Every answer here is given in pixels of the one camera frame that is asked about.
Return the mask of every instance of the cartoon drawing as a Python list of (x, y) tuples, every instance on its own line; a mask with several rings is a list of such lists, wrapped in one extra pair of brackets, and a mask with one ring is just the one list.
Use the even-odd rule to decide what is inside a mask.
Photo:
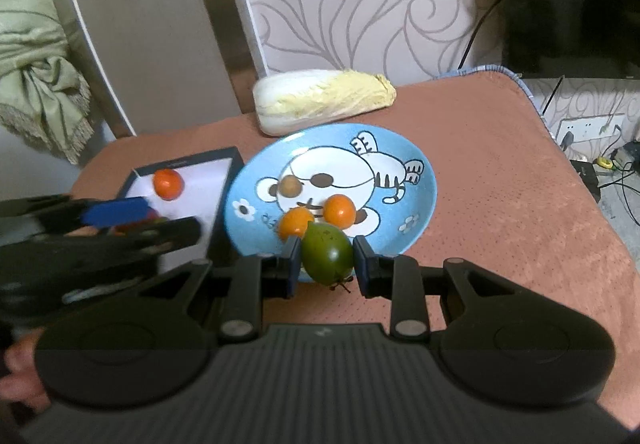
[(424, 163), (417, 159), (403, 163), (379, 151), (375, 138), (366, 131), (354, 137), (350, 145), (356, 153), (345, 148), (315, 147), (296, 155), (277, 179), (258, 181), (258, 198), (277, 202), (283, 212), (304, 206), (316, 219), (322, 219), (324, 201), (338, 193), (346, 195), (357, 214), (355, 224), (344, 233), (348, 237), (372, 234), (380, 225), (380, 214), (366, 205), (374, 188), (394, 190), (383, 203), (396, 204), (406, 192), (405, 183), (418, 184)]

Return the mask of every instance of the human hand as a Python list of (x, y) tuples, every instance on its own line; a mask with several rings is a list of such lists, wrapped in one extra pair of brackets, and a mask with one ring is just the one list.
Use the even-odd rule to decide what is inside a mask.
[(36, 413), (49, 408), (50, 400), (38, 377), (34, 352), (44, 329), (36, 329), (11, 345), (4, 353), (10, 376), (0, 379), (0, 398), (10, 402), (22, 402)]

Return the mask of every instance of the electrical outlet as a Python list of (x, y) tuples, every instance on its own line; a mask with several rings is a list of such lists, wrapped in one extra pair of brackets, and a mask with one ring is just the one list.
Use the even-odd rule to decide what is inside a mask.
[(562, 143), (565, 135), (571, 132), (574, 135), (574, 143), (591, 141), (592, 139), (604, 139), (617, 135), (616, 125), (622, 127), (625, 114), (616, 114), (609, 121), (609, 116), (577, 117), (575, 119), (563, 119), (556, 139)]

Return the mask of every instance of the red object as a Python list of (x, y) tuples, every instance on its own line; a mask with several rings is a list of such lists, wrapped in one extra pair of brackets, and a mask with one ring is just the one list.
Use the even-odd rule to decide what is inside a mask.
[(145, 220), (141, 220), (140, 222), (132, 222), (130, 224), (123, 224), (121, 226), (116, 226), (114, 230), (116, 234), (123, 235), (125, 233), (129, 233), (130, 231), (134, 231), (143, 226), (146, 226), (147, 224), (151, 224), (157, 221), (159, 218), (160, 218), (160, 214), (155, 209), (149, 208), (148, 212), (146, 213)]
[(184, 181), (174, 169), (159, 169), (154, 174), (153, 183), (156, 195), (164, 200), (176, 200), (184, 190)]

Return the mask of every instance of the towel fringe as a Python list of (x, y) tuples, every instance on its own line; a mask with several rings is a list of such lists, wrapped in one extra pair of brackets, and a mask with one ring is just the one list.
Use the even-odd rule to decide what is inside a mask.
[[(88, 97), (91, 94), (89, 92), (89, 86), (86, 84), (86, 81), (84, 81), (84, 78), (82, 78), (82, 82), (80, 92), (76, 95), (70, 95), (69, 99), (74, 103), (86, 103), (86, 110), (88, 113), (88, 105), (90, 103)], [(11, 105), (7, 105), (4, 103), (0, 103), (0, 124), (2, 124), (12, 134), (21, 135), (32, 144), (42, 144), (49, 151), (53, 151), (55, 148), (57, 148), (61, 153), (64, 154), (69, 163), (76, 165), (80, 160), (80, 154), (82, 153), (82, 150), (86, 146), (89, 139), (91, 139), (91, 136), (94, 135), (94, 128), (91, 126), (91, 123), (84, 117), (83, 119), (78, 121), (78, 125), (76, 125), (74, 132), (68, 139), (68, 147), (62, 147), (57, 143), (54, 147), (51, 143), (50, 135), (47, 134), (42, 125), (36, 123), (36, 121), (31, 119), (22, 111), (19, 111)]]

